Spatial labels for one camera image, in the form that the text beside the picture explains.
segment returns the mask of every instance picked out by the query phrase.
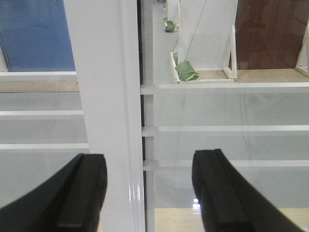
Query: white wall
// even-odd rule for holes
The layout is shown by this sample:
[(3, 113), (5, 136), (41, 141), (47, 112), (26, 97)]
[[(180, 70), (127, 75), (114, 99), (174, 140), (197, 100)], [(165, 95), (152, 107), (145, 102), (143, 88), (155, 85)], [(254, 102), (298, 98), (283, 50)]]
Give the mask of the white wall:
[(182, 1), (179, 31), (179, 57), (187, 61), (196, 70), (222, 70), (229, 55), (230, 34), (238, 0), (207, 0), (200, 23), (205, 0)]
[(172, 21), (173, 23), (179, 23), (178, 0), (168, 0), (168, 4), (168, 20)]
[(104, 153), (104, 232), (144, 228), (135, 0), (65, 0), (91, 153)]

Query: blue panel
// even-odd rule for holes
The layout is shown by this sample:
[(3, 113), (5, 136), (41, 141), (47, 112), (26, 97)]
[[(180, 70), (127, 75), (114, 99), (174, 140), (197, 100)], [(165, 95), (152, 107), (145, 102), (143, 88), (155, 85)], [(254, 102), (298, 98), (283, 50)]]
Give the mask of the blue panel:
[(0, 0), (0, 37), (11, 72), (75, 70), (62, 0)]

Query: glass panel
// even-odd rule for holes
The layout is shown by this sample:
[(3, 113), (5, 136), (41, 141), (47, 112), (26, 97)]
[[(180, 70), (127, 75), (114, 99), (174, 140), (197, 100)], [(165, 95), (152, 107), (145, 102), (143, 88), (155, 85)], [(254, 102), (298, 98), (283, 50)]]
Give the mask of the glass panel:
[(191, 165), (215, 148), (307, 231), (308, 1), (138, 3), (148, 232), (204, 231)]
[(1, 208), (89, 149), (84, 116), (74, 115), (82, 109), (79, 92), (0, 93), (0, 99)]

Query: white panel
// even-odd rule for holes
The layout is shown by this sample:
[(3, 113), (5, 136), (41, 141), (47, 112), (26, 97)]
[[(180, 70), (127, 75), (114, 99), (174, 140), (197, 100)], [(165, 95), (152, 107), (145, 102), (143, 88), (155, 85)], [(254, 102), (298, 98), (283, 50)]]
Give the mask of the white panel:
[[(202, 8), (206, 2), (199, 26)], [(222, 70), (230, 51), (230, 34), (235, 22), (237, 0), (187, 0), (181, 2), (179, 62), (187, 61), (194, 69)]]

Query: white vertical post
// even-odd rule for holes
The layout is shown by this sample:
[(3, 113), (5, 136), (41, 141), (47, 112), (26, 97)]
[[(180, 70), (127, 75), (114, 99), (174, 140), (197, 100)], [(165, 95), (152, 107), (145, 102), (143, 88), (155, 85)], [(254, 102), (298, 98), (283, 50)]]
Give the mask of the white vertical post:
[(104, 232), (144, 232), (135, 0), (65, 0), (91, 153), (104, 153)]

